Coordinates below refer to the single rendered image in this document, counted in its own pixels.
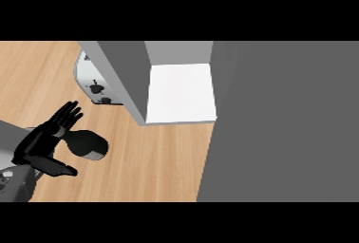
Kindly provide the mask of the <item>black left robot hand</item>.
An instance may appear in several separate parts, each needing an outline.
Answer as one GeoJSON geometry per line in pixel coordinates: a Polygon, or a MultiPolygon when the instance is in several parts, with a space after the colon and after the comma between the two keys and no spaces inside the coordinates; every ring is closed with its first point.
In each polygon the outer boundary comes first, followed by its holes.
{"type": "Polygon", "coordinates": [[[27,135],[14,150],[15,165],[30,165],[49,176],[77,176],[77,170],[51,157],[54,150],[83,117],[79,101],[67,102],[52,118],[27,135]]]}

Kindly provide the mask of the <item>dark wine bottle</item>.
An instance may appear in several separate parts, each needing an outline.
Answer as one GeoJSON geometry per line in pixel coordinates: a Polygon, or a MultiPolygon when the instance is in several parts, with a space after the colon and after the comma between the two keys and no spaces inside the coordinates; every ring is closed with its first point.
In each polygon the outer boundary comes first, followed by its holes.
{"type": "Polygon", "coordinates": [[[107,139],[90,130],[68,131],[62,136],[71,152],[89,160],[101,160],[110,149],[107,139]]]}

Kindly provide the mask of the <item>grey open cabinet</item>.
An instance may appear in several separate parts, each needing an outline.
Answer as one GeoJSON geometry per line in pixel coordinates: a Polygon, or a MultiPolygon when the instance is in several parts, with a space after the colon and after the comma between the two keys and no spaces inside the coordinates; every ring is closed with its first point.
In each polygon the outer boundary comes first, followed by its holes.
{"type": "Polygon", "coordinates": [[[216,122],[212,41],[82,41],[141,125],[216,122]]]}

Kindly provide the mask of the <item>dark grey cabinet door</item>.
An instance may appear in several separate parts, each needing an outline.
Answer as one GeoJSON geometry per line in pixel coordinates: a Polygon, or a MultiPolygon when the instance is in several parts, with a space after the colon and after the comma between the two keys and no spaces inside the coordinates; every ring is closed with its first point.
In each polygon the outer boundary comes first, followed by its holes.
{"type": "Polygon", "coordinates": [[[201,201],[359,201],[359,42],[249,42],[201,201]]]}

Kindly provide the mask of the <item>pale appliance with black knobs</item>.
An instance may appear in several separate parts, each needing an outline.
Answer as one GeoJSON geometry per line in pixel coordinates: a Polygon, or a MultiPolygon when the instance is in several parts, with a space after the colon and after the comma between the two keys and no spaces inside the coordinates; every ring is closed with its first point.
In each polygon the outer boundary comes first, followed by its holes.
{"type": "Polygon", "coordinates": [[[95,104],[123,105],[96,66],[83,50],[79,51],[73,68],[74,80],[95,104]]]}

